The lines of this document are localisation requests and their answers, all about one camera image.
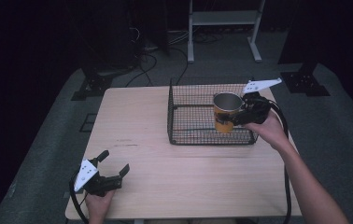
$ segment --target floor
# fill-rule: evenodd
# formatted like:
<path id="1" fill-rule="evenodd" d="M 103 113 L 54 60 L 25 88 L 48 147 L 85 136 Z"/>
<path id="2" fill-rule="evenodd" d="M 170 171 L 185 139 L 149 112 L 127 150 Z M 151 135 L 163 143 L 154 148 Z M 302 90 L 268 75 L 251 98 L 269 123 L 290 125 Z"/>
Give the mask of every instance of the floor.
<path id="1" fill-rule="evenodd" d="M 169 55 L 151 52 L 141 59 L 142 68 L 148 70 L 146 74 L 136 68 L 114 78 L 111 87 L 167 86 L 172 77 L 272 79 L 300 67 L 277 64 L 287 32 L 259 33 L 261 63 L 253 60 L 248 36 L 248 32 L 209 36 L 217 41 L 195 44 L 195 62 L 191 64 L 186 61 L 186 42 L 172 45 Z M 338 77 L 325 66 L 319 64 L 314 76 L 331 96 L 290 93 L 284 83 L 272 87 L 272 92 L 304 161 L 353 223 L 353 101 Z M 95 119 L 102 100 L 101 96 L 71 100 L 84 78 L 78 69 L 64 84 L 0 205 L 0 223 L 82 223 L 64 216 L 69 199 L 68 181 L 90 138 L 91 124 L 83 123 L 86 118 Z M 257 221 L 281 223 L 283 217 L 260 217 Z M 118 222 L 131 220 L 108 221 Z M 293 217 L 292 223 L 304 222 L 301 217 Z"/>

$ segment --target cup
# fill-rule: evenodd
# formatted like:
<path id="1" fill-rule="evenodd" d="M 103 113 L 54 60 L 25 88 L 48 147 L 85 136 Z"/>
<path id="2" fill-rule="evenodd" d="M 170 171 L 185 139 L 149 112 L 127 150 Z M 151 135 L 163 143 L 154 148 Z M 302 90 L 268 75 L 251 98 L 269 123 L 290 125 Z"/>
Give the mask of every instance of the cup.
<path id="1" fill-rule="evenodd" d="M 231 114 L 237 113 L 243 100 L 232 92 L 220 92 L 214 96 L 215 129 L 220 133 L 229 133 L 233 130 L 233 123 L 225 120 Z"/>

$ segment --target dark background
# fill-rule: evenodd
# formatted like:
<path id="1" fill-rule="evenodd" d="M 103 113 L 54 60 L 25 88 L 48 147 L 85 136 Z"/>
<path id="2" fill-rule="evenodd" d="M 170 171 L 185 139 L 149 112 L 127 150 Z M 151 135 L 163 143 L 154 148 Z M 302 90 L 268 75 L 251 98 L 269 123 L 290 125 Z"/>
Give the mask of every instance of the dark background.
<path id="1" fill-rule="evenodd" d="M 195 9 L 204 10 L 214 2 L 197 0 Z M 0 1 L 0 202 L 65 81 L 82 62 L 101 62 L 95 55 L 82 54 L 90 52 L 86 40 L 106 47 L 98 39 L 103 33 L 101 27 L 79 30 L 83 23 L 93 22 L 87 3 Z M 129 22 L 153 42 L 164 45 L 166 27 L 187 29 L 188 3 L 128 1 Z M 218 1 L 212 9 L 251 9 L 257 5 L 257 1 Z M 280 62 L 301 63 L 304 53 L 316 46 L 318 60 L 341 79 L 353 98 L 353 1 L 267 1 L 261 30 L 282 32 L 289 28 Z M 112 56 L 106 59 L 116 64 Z"/>

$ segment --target light wood tabletop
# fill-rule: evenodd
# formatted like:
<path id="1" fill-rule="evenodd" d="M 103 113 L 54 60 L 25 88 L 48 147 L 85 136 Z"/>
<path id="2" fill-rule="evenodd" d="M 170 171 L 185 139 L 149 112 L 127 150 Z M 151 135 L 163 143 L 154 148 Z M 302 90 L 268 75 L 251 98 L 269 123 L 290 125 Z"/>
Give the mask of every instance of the light wood tabletop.
<path id="1" fill-rule="evenodd" d="M 98 164 L 103 176 L 117 175 L 130 164 L 107 218 L 286 215 L 284 163 L 278 153 L 260 137 L 249 146 L 171 145 L 168 92 L 168 87 L 119 88 L 104 95 L 84 158 L 108 150 Z M 269 89 L 261 95 L 274 100 Z M 291 199 L 292 215 L 300 216 L 293 189 Z M 87 216 L 86 206 L 81 208 Z M 71 200 L 65 215 L 79 219 Z"/>

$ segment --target metal mesh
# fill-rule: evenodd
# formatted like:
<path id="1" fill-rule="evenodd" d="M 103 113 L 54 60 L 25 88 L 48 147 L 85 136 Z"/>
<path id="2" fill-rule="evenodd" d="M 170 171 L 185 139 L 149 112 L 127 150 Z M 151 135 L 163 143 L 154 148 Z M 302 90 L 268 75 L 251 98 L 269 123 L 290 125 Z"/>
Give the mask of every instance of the metal mesh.
<path id="1" fill-rule="evenodd" d="M 213 97 L 228 91 L 241 95 L 249 77 L 171 79 L 167 132 L 174 145 L 250 145 L 258 135 L 241 126 L 230 133 L 215 129 Z"/>

